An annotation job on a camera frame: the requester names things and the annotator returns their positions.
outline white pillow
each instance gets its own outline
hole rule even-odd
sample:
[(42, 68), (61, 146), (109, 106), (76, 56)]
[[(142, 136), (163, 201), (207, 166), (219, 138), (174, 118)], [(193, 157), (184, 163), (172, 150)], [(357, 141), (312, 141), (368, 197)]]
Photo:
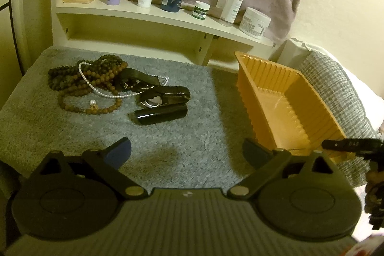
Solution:
[[(325, 50), (322, 47), (311, 45), (311, 44), (305, 44), (308, 49), (317, 50), (327, 56), (329, 56), (331, 59), (336, 61), (338, 64), (342, 66), (342, 64), (337, 60), (337, 58), (329, 53), (327, 50)], [(343, 67), (344, 72), (347, 74), (348, 78), (350, 79), (353, 87), (356, 90), (356, 93), (358, 94), (358, 97), (360, 98), (362, 105), (365, 110), (365, 115), (367, 119), (371, 122), (372, 128), (375, 131), (379, 130), (379, 127), (384, 121), (384, 100), (383, 98), (379, 97), (374, 93), (372, 89), (370, 89), (364, 82), (359, 80), (356, 75), (351, 73), (349, 70), (347, 70), (345, 67)]]

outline yellow wall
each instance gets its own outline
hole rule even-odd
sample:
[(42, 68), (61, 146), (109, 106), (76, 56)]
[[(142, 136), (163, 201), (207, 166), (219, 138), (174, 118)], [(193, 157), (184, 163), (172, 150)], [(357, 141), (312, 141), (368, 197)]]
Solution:
[(0, 11), (0, 109), (21, 79), (9, 8)]
[(289, 35), (324, 47), (384, 96), (384, 0), (302, 0)]

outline metal rivet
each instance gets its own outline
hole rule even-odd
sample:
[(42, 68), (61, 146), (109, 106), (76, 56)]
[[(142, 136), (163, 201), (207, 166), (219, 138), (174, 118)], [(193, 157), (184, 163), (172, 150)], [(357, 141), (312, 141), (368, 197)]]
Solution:
[(233, 195), (237, 195), (237, 196), (244, 196), (249, 193), (249, 189), (244, 186), (234, 186), (230, 189), (230, 191)]
[(125, 193), (130, 196), (139, 196), (144, 193), (144, 189), (140, 186), (132, 186), (126, 188)]

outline ribbed gray surface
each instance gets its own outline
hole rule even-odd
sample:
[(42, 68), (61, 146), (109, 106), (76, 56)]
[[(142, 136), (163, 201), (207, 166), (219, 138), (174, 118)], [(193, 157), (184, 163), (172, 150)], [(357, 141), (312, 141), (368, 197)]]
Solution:
[(126, 202), (97, 233), (67, 242), (23, 236), (5, 255), (339, 256), (355, 243), (287, 238), (265, 226), (249, 203), (226, 199), (220, 189), (155, 189), (148, 199)]

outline round black pad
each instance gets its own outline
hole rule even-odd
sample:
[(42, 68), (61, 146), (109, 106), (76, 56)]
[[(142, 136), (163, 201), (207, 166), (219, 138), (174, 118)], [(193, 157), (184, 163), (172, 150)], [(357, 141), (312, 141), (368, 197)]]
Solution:
[(12, 214), (22, 233), (65, 240), (106, 226), (117, 207), (116, 196), (106, 185), (52, 174), (27, 181), (12, 203)]
[(264, 187), (257, 207), (273, 228), (300, 240), (322, 241), (350, 234), (361, 214), (352, 189), (299, 176)]

